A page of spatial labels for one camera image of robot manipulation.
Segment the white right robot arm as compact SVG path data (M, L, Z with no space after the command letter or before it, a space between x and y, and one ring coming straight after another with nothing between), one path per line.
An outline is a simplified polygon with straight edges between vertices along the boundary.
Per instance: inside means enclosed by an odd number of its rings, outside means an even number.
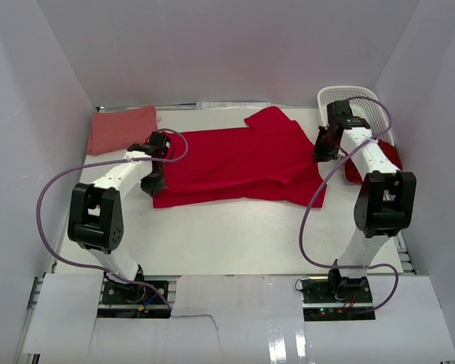
M328 295L339 303L368 290L368 267L386 242L410 225L416 191L415 175L389 160L362 119L319 127L314 159L326 162L342 152L356 167L362 186L353 210L356 230L328 274Z

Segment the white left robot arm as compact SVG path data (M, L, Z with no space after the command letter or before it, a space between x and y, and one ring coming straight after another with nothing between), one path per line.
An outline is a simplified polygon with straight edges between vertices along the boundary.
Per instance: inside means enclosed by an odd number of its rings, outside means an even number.
M154 196L166 188L162 162L129 161L114 166L91 184L78 183L72 191L67 235L89 251L111 275L124 279L119 294L130 303L141 300L145 284L140 266L124 245L122 199L136 187Z

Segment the folded salmon pink t shirt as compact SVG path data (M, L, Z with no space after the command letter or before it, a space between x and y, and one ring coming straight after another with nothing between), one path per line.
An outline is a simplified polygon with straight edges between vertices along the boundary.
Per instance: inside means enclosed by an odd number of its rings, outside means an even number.
M96 112L92 118L86 153L101 155L126 149L133 143L144 143L157 129L154 105L125 111Z

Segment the bright red t shirt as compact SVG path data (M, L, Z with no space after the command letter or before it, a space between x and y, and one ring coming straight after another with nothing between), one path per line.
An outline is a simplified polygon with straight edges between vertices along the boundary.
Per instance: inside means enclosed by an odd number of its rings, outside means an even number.
M153 196L154 208L239 198L322 207L314 146L298 122L276 106L244 121L172 135L176 161L165 166L166 187Z

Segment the dark red crumpled t shirt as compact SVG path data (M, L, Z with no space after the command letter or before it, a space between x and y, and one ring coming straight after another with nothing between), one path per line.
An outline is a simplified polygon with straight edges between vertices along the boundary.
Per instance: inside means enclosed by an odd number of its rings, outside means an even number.
M372 162L378 171L383 173L388 170L390 166L398 170L403 170L403 163L395 146L384 140L379 140L378 146L384 154L384 157L380 160L378 158L380 153L378 153L376 155L377 159ZM352 159L344 164L344 175L349 183L361 185L363 182L363 178Z

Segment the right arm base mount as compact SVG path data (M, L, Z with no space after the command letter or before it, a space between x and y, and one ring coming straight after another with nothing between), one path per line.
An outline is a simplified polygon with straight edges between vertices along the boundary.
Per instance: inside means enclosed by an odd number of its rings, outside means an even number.
M302 294L305 322L373 321L373 299L369 282L360 287L333 288L327 278L298 278L294 284Z

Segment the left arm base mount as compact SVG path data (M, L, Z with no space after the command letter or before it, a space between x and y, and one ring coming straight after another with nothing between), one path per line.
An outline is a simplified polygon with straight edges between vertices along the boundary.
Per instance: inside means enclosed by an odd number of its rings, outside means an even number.
M171 310L151 288L105 279L97 317L101 319L169 319Z

